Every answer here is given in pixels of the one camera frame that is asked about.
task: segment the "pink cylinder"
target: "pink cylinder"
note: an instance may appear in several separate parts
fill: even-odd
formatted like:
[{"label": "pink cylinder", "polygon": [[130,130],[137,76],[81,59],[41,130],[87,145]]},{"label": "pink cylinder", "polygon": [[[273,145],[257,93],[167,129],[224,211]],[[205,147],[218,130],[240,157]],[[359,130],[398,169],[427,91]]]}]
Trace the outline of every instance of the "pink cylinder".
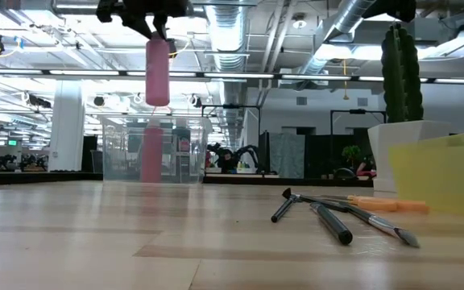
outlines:
[{"label": "pink cylinder", "polygon": [[162,135],[159,127],[144,129],[141,156],[141,181],[160,183],[162,181]]},{"label": "pink cylinder", "polygon": [[146,44],[146,103],[169,105],[169,44],[159,36]]}]

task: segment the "yellow container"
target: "yellow container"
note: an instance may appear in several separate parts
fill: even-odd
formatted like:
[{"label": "yellow container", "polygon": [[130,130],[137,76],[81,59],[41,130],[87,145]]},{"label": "yellow container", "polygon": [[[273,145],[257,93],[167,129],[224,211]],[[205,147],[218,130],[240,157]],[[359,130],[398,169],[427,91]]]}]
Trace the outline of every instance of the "yellow container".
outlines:
[{"label": "yellow container", "polygon": [[398,196],[464,215],[464,134],[390,148]]}]

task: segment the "glass enclosure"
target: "glass enclosure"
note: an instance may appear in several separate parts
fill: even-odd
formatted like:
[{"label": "glass enclosure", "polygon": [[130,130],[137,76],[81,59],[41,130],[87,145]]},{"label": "glass enclosure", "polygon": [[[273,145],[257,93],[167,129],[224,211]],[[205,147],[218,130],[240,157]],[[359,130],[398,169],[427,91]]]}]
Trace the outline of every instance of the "glass enclosure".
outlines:
[{"label": "glass enclosure", "polygon": [[103,178],[193,184],[204,175],[206,118],[104,117]]}]

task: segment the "green cactus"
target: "green cactus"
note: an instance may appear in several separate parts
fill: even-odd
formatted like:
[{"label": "green cactus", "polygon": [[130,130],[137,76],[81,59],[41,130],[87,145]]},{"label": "green cactus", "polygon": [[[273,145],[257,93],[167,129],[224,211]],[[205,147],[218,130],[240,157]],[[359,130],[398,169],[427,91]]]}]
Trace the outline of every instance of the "green cactus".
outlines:
[{"label": "green cactus", "polygon": [[388,122],[421,120],[420,66],[413,38],[400,24],[390,26],[382,43],[384,101]]}]

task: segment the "silver duct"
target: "silver duct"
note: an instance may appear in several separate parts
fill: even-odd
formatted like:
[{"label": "silver duct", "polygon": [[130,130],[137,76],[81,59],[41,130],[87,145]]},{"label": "silver duct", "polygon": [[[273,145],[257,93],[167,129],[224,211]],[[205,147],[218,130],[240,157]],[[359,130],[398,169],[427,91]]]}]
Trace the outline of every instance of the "silver duct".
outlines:
[{"label": "silver duct", "polygon": [[326,19],[318,27],[316,51],[300,69],[299,73],[310,75],[320,73],[327,64],[327,60],[320,59],[320,56],[317,55],[318,48],[324,41],[334,36],[354,32],[355,28],[357,28],[363,20],[363,13],[374,2],[375,0],[343,0],[339,5],[337,14],[332,17],[333,22],[331,24],[327,23],[330,20]]},{"label": "silver duct", "polygon": [[[238,52],[244,49],[247,9],[242,6],[206,6],[209,20],[209,36],[214,51]],[[245,69],[244,56],[215,55],[214,63],[219,72],[242,72]],[[247,87],[240,82],[222,82],[220,98],[222,104],[242,104],[245,101]],[[241,134],[237,116],[224,110],[224,122],[229,128],[231,145]]]}]

